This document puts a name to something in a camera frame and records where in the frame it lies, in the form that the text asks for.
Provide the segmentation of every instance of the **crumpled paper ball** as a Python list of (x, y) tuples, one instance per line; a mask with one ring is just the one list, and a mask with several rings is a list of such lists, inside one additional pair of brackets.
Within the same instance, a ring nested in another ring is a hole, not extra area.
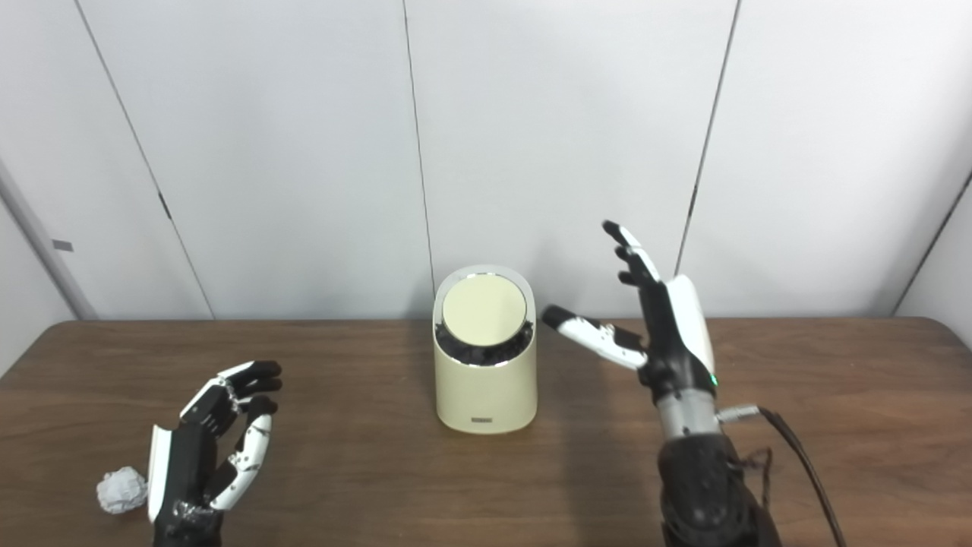
[(98, 483), (98, 503), (112, 515), (141, 507), (148, 497), (149, 488), (145, 478), (130, 466), (114, 473), (105, 473), (104, 480)]

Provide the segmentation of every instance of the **white wall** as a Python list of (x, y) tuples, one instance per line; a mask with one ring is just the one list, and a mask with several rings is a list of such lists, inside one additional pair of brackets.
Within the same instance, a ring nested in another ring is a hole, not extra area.
[(0, 200), (0, 375), (48, 327), (73, 318)]
[(675, 269), (735, 2), (406, 0), (437, 282), (636, 314), (610, 218)]
[[(637, 314), (598, 225), (675, 271), (737, 3), (81, 5), (179, 234), (74, 3), (0, 0), (0, 195), (58, 280), (302, 318), (423, 316), (479, 262)], [(959, 0), (742, 3), (680, 262), (707, 313), (891, 311), (972, 167), (970, 35)]]
[(84, 0), (216, 317), (431, 313), (400, 0)]
[(80, 312), (211, 317), (74, 3), (0, 0), (0, 74), (2, 195)]
[(743, 2), (681, 263), (707, 313), (891, 312), (972, 166), (969, 36), (964, 0)]
[(921, 266), (898, 315), (945, 323), (972, 346), (972, 193), (965, 192)]

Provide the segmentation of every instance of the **panel seam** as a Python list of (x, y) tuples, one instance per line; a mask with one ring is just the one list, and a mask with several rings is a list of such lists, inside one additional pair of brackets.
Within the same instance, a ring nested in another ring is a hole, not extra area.
[(432, 294), (435, 294), (435, 266), (432, 258), (432, 229), (429, 225), (429, 199), (426, 196), (425, 187), (425, 165), (422, 161), (422, 135), (419, 130), (419, 105), (415, 95), (415, 70), (412, 68), (412, 38), (408, 31), (408, 7), (406, 1), (401, 0), (401, 14), (405, 25), (405, 52), (408, 56), (408, 80), (412, 91), (412, 116), (415, 120), (415, 148), (419, 158), (419, 179), (422, 183), (422, 209), (425, 213), (426, 223), (426, 245), (429, 249), (429, 277), (432, 285)]
[(927, 262), (928, 256), (931, 255), (931, 251), (935, 248), (935, 244), (938, 243), (938, 239), (942, 236), (942, 232), (945, 232), (945, 227), (949, 224), (949, 220), (952, 219), (952, 215), (955, 213), (958, 203), (962, 200), (962, 196), (964, 196), (965, 192), (968, 190), (970, 182), (972, 182), (972, 172), (970, 172), (969, 176), (965, 178), (965, 184), (962, 185), (961, 190), (958, 191), (958, 195), (955, 196), (955, 201), (952, 202), (952, 207), (950, 207), (949, 212), (945, 214), (945, 218), (942, 219), (942, 223), (938, 225), (938, 231), (935, 232), (935, 236), (928, 244), (928, 248), (926, 248), (924, 250), (924, 254), (921, 255), (921, 260), (919, 260), (918, 266), (915, 268), (915, 272), (912, 273), (911, 278), (908, 279), (908, 284), (906, 284), (904, 290), (901, 291), (901, 296), (898, 297), (897, 302), (894, 304), (894, 308), (891, 310), (892, 317), (898, 314), (901, 304), (905, 301), (905, 297), (908, 296), (908, 291), (910, 291), (912, 285), (915, 284), (915, 279), (917, 279), (918, 275), (921, 273), (924, 263)]
[[(115, 78), (112, 76), (111, 70), (108, 69), (108, 63), (105, 61), (105, 56), (101, 53), (101, 48), (98, 46), (98, 41), (94, 38), (94, 32), (91, 30), (91, 25), (87, 21), (87, 16), (85, 15), (85, 10), (81, 6), (81, 0), (74, 0), (74, 5), (78, 9), (78, 15), (81, 16), (81, 21), (85, 25), (85, 31), (87, 32), (87, 37), (91, 40), (91, 44), (94, 46), (94, 52), (98, 55), (98, 60), (101, 62), (101, 68), (105, 71), (105, 76), (108, 78), (108, 84), (112, 88), (112, 92), (115, 94), (115, 100), (118, 102), (121, 108), (121, 113), (124, 115), (124, 120), (128, 124), (128, 130), (131, 132), (132, 138), (135, 140), (135, 146), (138, 147), (138, 153), (142, 157), (142, 162), (145, 164), (145, 169), (149, 172), (149, 178), (152, 179), (152, 184), (156, 188), (158, 196), (165, 203), (165, 198), (162, 196), (162, 189), (158, 186), (158, 180), (156, 179), (156, 172), (152, 169), (152, 164), (149, 163), (149, 157), (145, 153), (145, 148), (142, 146), (142, 140), (138, 137), (138, 132), (135, 131), (135, 125), (131, 121), (131, 116), (128, 115), (128, 109), (125, 108), (124, 101), (122, 100), (122, 95), (119, 93), (119, 88), (115, 84)], [(168, 216), (169, 223), (172, 225), (172, 230), (175, 232), (176, 239), (179, 241), (179, 246), (182, 248), (183, 255), (186, 257), (186, 263), (189, 264), (189, 269), (192, 272), (192, 277), (195, 279), (196, 286), (199, 287), (199, 294), (202, 295), (202, 300), (206, 304), (206, 309), (209, 310), (209, 316), (213, 319), (216, 315), (213, 313), (213, 306), (209, 302), (209, 297), (206, 296), (206, 290), (202, 287), (202, 281), (199, 279), (199, 273), (195, 270), (195, 265), (192, 263), (192, 258), (190, 257), (189, 251), (186, 248), (186, 243), (183, 241), (182, 234), (179, 233), (179, 227), (176, 226), (174, 220), (172, 220), (172, 215), (169, 213), (168, 207), (165, 208), (166, 216)]]
[(702, 142), (702, 155), (699, 158), (699, 168), (695, 172), (695, 184), (692, 187), (692, 198), (688, 202), (688, 213), (685, 215), (685, 228), (682, 230), (681, 243), (678, 245), (678, 258), (675, 262), (675, 274), (681, 270), (681, 259), (685, 252), (685, 242), (688, 240), (688, 229), (692, 223), (692, 213), (695, 212), (695, 200), (699, 196), (699, 184), (702, 182), (702, 171), (706, 166), (706, 157), (709, 152), (709, 141), (712, 138), (712, 126), (715, 122), (715, 112), (719, 106), (719, 98), (722, 95), (722, 83), (725, 80), (726, 65), (729, 64), (729, 52), (732, 50), (733, 38), (736, 36), (736, 21), (739, 20), (739, 10), (743, 5), (743, 0), (736, 0), (736, 9), (733, 11), (732, 23), (729, 25), (729, 37), (726, 39), (726, 51), (722, 56), (722, 66), (719, 68), (719, 79), (715, 85), (715, 97), (712, 99), (712, 110), (709, 113), (709, 125), (706, 127), (706, 139)]

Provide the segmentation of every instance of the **round lid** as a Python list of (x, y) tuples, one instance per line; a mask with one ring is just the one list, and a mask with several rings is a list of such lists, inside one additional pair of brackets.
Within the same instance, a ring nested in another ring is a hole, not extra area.
[(523, 326), (527, 301), (515, 283), (481, 273), (449, 289), (442, 302), (442, 322), (459, 340), (472, 346), (495, 346)]

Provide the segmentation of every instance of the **robotic hand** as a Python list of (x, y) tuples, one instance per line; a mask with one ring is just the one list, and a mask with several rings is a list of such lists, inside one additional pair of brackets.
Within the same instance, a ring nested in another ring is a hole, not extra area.
[(603, 358), (638, 372), (661, 419), (665, 444), (662, 531), (670, 547), (779, 547), (768, 510), (746, 488), (743, 465), (721, 423), (757, 415), (755, 406), (715, 411), (714, 362), (706, 320), (692, 282), (663, 281), (638, 241), (613, 222), (605, 231), (618, 243), (627, 269), (622, 283), (638, 288), (649, 343), (613, 325), (549, 307), (543, 322)]
[[(223, 513), (256, 478), (277, 405), (259, 393), (283, 385), (276, 361), (250, 361), (217, 374), (180, 413), (179, 426), (152, 432), (149, 520), (156, 547), (219, 547)], [(246, 413), (235, 452), (216, 467), (219, 439)]]

